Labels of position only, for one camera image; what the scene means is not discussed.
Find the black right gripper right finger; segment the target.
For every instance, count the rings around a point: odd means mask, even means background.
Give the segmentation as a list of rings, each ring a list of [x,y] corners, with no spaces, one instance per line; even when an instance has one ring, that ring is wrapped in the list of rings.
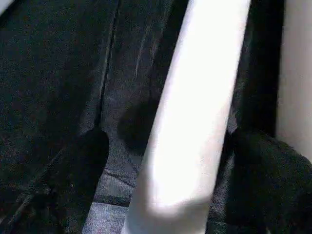
[[[226,136],[234,154],[226,221],[272,234],[312,231],[312,164],[265,133]]]

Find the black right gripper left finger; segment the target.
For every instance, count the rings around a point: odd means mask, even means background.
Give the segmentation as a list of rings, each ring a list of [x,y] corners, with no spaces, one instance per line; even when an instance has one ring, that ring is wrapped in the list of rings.
[[[7,185],[18,196],[7,212],[7,233],[79,234],[107,163],[105,131],[88,131],[63,147],[26,187]]]

